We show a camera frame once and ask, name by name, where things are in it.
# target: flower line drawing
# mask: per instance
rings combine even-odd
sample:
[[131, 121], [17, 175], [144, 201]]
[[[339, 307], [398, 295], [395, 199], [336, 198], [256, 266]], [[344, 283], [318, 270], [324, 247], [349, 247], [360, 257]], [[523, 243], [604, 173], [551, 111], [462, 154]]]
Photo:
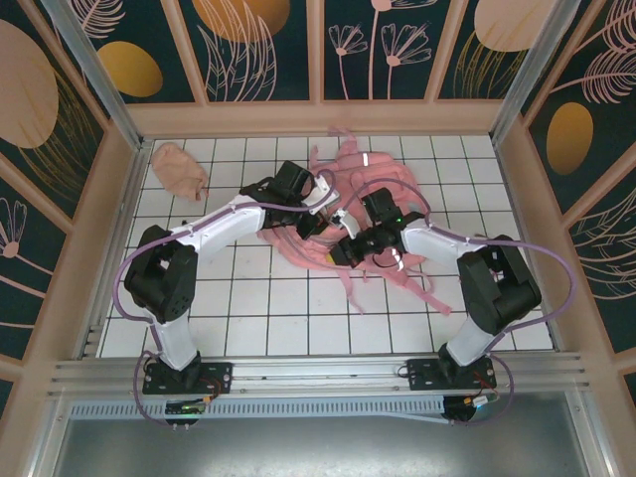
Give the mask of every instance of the flower line drawing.
[[371, 46], [369, 47], [369, 99], [374, 98], [374, 54], [380, 13], [391, 10], [429, 7], [435, 3], [437, 3], [437, 0], [371, 0], [371, 5], [376, 10], [376, 13], [374, 14], [374, 23], [371, 29]]
[[391, 88], [394, 68], [402, 65], [413, 65], [430, 60], [431, 48], [426, 48], [428, 37], [426, 27], [404, 25], [396, 35], [396, 24], [392, 23], [382, 27], [382, 44], [389, 65], [389, 78], [387, 79], [387, 99], [391, 99]]
[[342, 90], [345, 94], [345, 99], [349, 99], [349, 92], [347, 91], [347, 83], [345, 82], [345, 72], [343, 68], [342, 59], [347, 55], [355, 55], [366, 51], [369, 48], [369, 44], [364, 41], [365, 36], [360, 31], [360, 25], [355, 27], [347, 25], [340, 28], [338, 25], [329, 27], [329, 39], [331, 44], [338, 55], [338, 64], [340, 66], [340, 81], [342, 82]]
[[[20, 254], [20, 240], [24, 234], [25, 225], [27, 223], [27, 206], [20, 201], [13, 204], [13, 210], [9, 206], [9, 202], [4, 198], [0, 198], [0, 260], [14, 259], [23, 261], [33, 268], [53, 275], [50, 270], [41, 267], [33, 261], [25, 258]], [[39, 298], [44, 298], [46, 293], [31, 288], [30, 286], [18, 283], [6, 276], [0, 275], [0, 281], [13, 286], [18, 290], [30, 293]]]

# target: gray floor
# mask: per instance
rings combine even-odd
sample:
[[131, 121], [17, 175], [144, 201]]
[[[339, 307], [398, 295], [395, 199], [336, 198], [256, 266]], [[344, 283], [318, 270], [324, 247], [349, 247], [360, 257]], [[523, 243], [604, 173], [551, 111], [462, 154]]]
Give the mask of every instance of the gray floor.
[[504, 418], [471, 428], [392, 417], [288, 418], [206, 421], [186, 433], [143, 421], [72, 421], [56, 472], [57, 477], [585, 475], [561, 395], [518, 396]]

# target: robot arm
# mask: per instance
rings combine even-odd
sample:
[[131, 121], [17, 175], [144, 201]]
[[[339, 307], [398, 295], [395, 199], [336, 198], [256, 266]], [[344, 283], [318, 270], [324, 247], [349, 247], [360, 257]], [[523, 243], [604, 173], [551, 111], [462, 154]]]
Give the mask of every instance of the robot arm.
[[363, 204], [375, 225], [340, 240], [331, 250], [334, 263], [356, 266], [367, 255], [393, 247], [459, 274], [468, 319], [439, 350], [440, 366], [450, 382], [483, 357], [510, 323], [541, 303], [541, 292], [516, 247], [477, 244], [430, 224], [420, 213], [404, 216], [387, 189], [366, 196]]
[[[311, 184], [309, 193], [303, 195], [307, 184]], [[124, 279], [124, 287], [135, 304], [152, 320], [151, 331], [161, 349], [160, 360], [172, 378], [189, 389], [197, 380], [201, 366], [187, 315], [195, 296], [198, 260], [210, 261], [221, 248], [262, 229], [296, 226], [304, 238], [320, 234], [328, 225], [321, 214], [322, 208], [338, 201], [338, 193], [331, 191], [324, 178], [314, 178], [305, 169], [287, 161], [275, 177], [242, 188], [226, 206], [193, 223], [170, 231], [153, 226], [144, 232], [139, 246], [189, 232], [135, 257]], [[258, 205], [240, 207], [247, 203], [307, 211], [264, 209]], [[216, 216], [221, 217], [206, 225]]]

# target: wooden frame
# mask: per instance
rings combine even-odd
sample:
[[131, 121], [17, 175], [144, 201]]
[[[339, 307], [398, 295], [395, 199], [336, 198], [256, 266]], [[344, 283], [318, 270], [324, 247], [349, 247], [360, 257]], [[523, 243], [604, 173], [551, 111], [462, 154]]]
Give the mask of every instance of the wooden frame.
[[[633, 349], [618, 355], [613, 353], [569, 238], [568, 227], [521, 117], [500, 145], [500, 150], [525, 238], [555, 251], [573, 267], [579, 292], [568, 311], [557, 319], [556, 326], [563, 348], [581, 354], [610, 445], [616, 453], [619, 467], [628, 475], [627, 469], [636, 468], [636, 454], [632, 449], [632, 443], [636, 442], [636, 420], [625, 418], [633, 412], [633, 404], [624, 392], [620, 370], [621, 367], [636, 365], [636, 353]], [[606, 174], [622, 177], [627, 163], [631, 164], [628, 166], [631, 169], [634, 159], [614, 164]], [[534, 253], [531, 257], [544, 299], [549, 308], [555, 309], [565, 299], [566, 290], [562, 285], [567, 278], [554, 260]]]

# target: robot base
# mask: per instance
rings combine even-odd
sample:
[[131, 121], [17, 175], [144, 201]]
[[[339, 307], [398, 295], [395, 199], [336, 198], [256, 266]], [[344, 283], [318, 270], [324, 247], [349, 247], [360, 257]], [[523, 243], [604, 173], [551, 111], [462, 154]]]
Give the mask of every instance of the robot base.
[[406, 376], [411, 391], [449, 391], [476, 390], [482, 388], [481, 378], [491, 388], [497, 386], [493, 363], [489, 358], [482, 357], [462, 373], [457, 374], [452, 381], [442, 371], [441, 361], [437, 358], [408, 360], [406, 362]]
[[226, 395], [232, 385], [232, 363], [199, 363], [192, 374], [175, 372], [166, 364], [153, 363], [145, 369], [142, 393], [146, 396], [161, 395]]

